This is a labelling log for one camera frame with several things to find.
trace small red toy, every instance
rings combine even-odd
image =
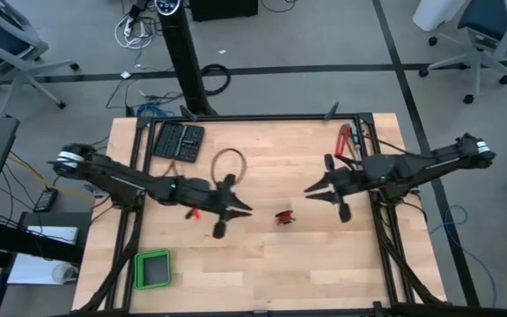
[[[275,215],[275,218],[275,223],[277,225],[287,225],[296,221],[296,219],[292,217],[292,210],[279,212]]]

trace chair wheel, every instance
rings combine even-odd
[[[435,36],[432,36],[428,39],[428,44],[430,44],[430,46],[435,46],[437,44],[437,37]]]
[[[502,76],[499,80],[500,84],[507,85],[507,75]]]
[[[430,74],[430,71],[428,69],[421,69],[419,72],[418,72],[418,75],[420,75],[420,77],[426,77]]]
[[[465,102],[466,104],[470,105],[472,104],[474,101],[474,96],[473,95],[467,95],[465,96],[465,98],[463,99],[463,102]]]

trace red-handled pliers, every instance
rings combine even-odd
[[[338,139],[335,143],[335,155],[343,155],[345,145],[348,144],[350,138],[351,138],[351,126],[349,126],[348,123],[343,124],[340,127]]]

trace white cable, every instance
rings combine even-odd
[[[119,32],[118,31],[119,31],[119,28],[124,24],[125,21],[127,21],[127,23],[128,23],[128,21],[129,21],[128,15],[124,16],[124,18],[122,18],[122,20],[114,28],[114,39],[122,48],[141,49],[141,48],[145,48],[148,45],[150,45],[150,43],[154,37],[152,34],[146,33],[146,29],[144,28],[143,21],[140,21],[140,37],[135,37],[134,39],[131,40],[129,36],[124,35],[125,44],[122,44],[121,41],[119,40],[119,35],[118,35]]]

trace office chair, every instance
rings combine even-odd
[[[433,63],[419,72],[426,77],[429,70],[459,64],[459,68],[473,71],[474,93],[463,99],[466,104],[473,103],[474,97],[481,93],[481,66],[487,66],[503,73],[500,84],[507,85],[507,68],[499,60],[507,57],[507,3],[504,0],[472,0],[465,9],[458,29],[466,28],[469,40],[473,44],[461,43],[447,35],[439,34],[445,40],[460,49],[461,54],[441,62]],[[429,44],[437,44],[437,38],[429,39]]]
[[[71,60],[58,63],[34,63],[40,55],[48,50],[48,44],[42,41],[34,28],[20,12],[0,0],[0,83],[11,81],[10,89],[4,101],[1,116],[5,116],[13,95],[23,84],[30,84],[61,109],[66,107],[63,101],[44,88],[34,79],[49,70],[70,66],[78,70],[79,66]]]

